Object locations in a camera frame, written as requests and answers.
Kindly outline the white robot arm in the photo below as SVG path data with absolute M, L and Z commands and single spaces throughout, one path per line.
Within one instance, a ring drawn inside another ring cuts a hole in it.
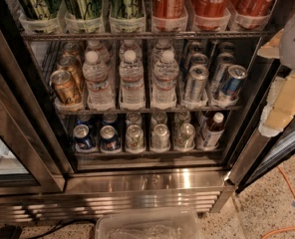
M 289 76 L 275 78 L 260 117 L 260 134 L 273 137 L 295 117 L 295 14 L 283 29 L 258 50 L 258 55 L 267 59 L 279 59 L 282 66 L 291 70 Z

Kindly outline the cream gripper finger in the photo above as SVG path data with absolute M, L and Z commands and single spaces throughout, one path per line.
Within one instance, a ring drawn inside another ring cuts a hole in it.
M 267 95 L 258 130 L 261 135 L 273 137 L 295 117 L 295 71 L 286 78 L 277 77 Z
M 259 48 L 257 55 L 266 59 L 279 59 L 279 46 L 283 29 L 278 31 L 266 44 Z

